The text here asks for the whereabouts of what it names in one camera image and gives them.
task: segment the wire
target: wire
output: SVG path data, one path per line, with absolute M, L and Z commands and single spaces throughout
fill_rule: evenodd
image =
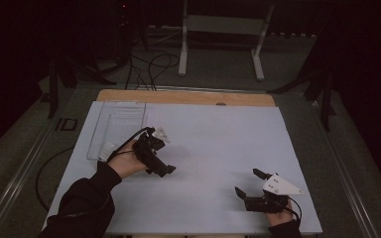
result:
M 36 188 L 36 197 L 37 199 L 39 200 L 39 203 L 42 205 L 42 207 L 46 210 L 46 211 L 49 211 L 49 207 L 48 205 L 43 201 L 42 197 L 40 196 L 40 193 L 39 193 L 39 180 L 40 180 L 40 175 L 42 174 L 42 171 L 43 169 L 48 165 L 49 162 L 51 162 L 54 158 L 60 156 L 61 154 L 65 153 L 65 152 L 68 152 L 68 151 L 71 151 L 73 150 L 73 147 L 69 147 L 67 149 L 64 149 L 56 154 L 54 154 L 53 156 L 51 156 L 50 158 L 48 158 L 45 163 L 40 167 L 37 175 L 36 175 L 36 183 L 35 183 L 35 188 Z
M 148 131 L 151 129 L 150 127 L 145 127 L 139 131 L 137 131 L 133 136 L 131 136 L 127 141 L 125 141 L 119 148 L 117 148 L 116 151 L 114 151 L 109 159 L 107 159 L 106 163 L 109 163 L 116 155 L 118 155 L 119 151 L 121 151 L 129 142 L 131 142 L 135 137 L 137 137 L 139 134 L 143 133 L 144 131 Z
M 292 198 L 289 197 L 289 199 L 299 208 L 300 216 L 296 215 L 298 217 L 298 225 L 300 226 L 300 223 L 302 222 L 302 209 L 300 208 L 299 204 Z
M 147 85 L 147 83 L 145 82 L 144 78 L 141 76 L 141 70 L 137 66 L 135 66 L 133 64 L 132 58 L 136 59 L 136 60 L 140 60 L 140 61 L 146 62 L 148 64 L 147 71 L 148 71 L 148 74 L 149 74 L 149 77 L 150 77 L 150 83 L 149 84 L 151 86 L 151 89 L 155 90 L 155 91 L 157 91 L 157 87 L 156 87 L 156 84 L 155 84 L 156 78 L 158 78 L 168 68 L 179 65 L 180 60 L 179 60 L 178 56 L 172 55 L 172 54 L 170 54 L 170 53 L 168 53 L 166 51 L 153 51 L 153 52 L 162 52 L 162 54 L 153 57 L 151 60 L 142 59 L 142 58 L 139 58 L 139 57 L 134 56 L 132 54 L 130 55 L 130 58 L 129 58 L 130 68 L 129 68 L 128 78 L 127 78 L 126 84 L 125 84 L 125 90 L 128 88 L 129 81 L 131 79 L 131 71 L 132 71 L 132 69 L 134 69 L 134 71 L 137 73 L 137 78 L 136 78 L 136 80 L 137 80 L 137 86 L 135 87 L 135 89 L 137 89 L 139 87 L 139 85 L 141 83 L 143 83 L 145 85 L 145 87 L 147 88 L 147 90 L 150 90 L 150 88 Z M 159 58 L 162 58 L 162 57 L 168 57 L 169 58 L 169 62 L 167 64 L 155 63 L 156 60 L 158 60 Z M 162 70 L 160 72 L 158 72 L 155 76 L 153 76 L 153 74 L 152 74 L 152 67 L 153 66 L 161 67 L 162 68 Z

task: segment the metal stand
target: metal stand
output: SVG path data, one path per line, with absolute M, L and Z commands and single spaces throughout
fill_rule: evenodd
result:
M 188 15 L 188 0 L 184 0 L 184 17 L 182 27 L 183 40 L 179 62 L 179 75 L 185 76 L 187 73 L 188 31 L 201 31 L 259 36 L 258 45 L 251 51 L 251 55 L 253 59 L 253 65 L 255 67 L 256 79 L 263 80 L 265 76 L 261 61 L 259 60 L 259 53 L 261 52 L 273 11 L 274 5 L 270 5 L 268 7 L 267 16 L 264 19 L 242 19 Z

